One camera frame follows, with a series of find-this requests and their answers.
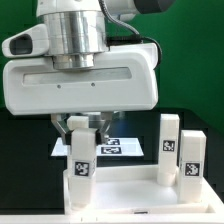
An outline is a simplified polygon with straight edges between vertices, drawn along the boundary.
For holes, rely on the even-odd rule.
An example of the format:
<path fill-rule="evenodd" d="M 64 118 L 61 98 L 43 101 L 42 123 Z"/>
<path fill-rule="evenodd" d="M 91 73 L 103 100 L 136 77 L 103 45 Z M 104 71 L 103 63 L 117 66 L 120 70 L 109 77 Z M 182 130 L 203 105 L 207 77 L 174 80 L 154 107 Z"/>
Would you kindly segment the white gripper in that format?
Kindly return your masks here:
<path fill-rule="evenodd" d="M 14 115 L 52 114 L 51 122 L 64 145 L 72 131 L 63 113 L 101 112 L 96 143 L 106 144 L 117 113 L 150 110 L 158 102 L 152 44 L 114 46 L 95 56 L 90 69 L 59 71 L 44 58 L 9 61 L 3 69 L 5 105 Z"/>

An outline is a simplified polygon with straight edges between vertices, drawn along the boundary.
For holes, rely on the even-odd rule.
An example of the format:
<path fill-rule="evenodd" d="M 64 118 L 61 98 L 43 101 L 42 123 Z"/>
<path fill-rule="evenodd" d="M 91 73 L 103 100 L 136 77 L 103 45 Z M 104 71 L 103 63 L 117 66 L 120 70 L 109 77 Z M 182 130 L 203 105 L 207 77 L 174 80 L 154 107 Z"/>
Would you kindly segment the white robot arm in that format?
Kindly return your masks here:
<path fill-rule="evenodd" d="M 110 36 L 105 24 L 167 11 L 175 0 L 38 0 L 38 24 L 7 38 L 2 52 L 7 109 L 14 115 L 50 115 L 70 144 L 67 115 L 150 110 L 158 102 L 157 41 L 131 28 Z"/>

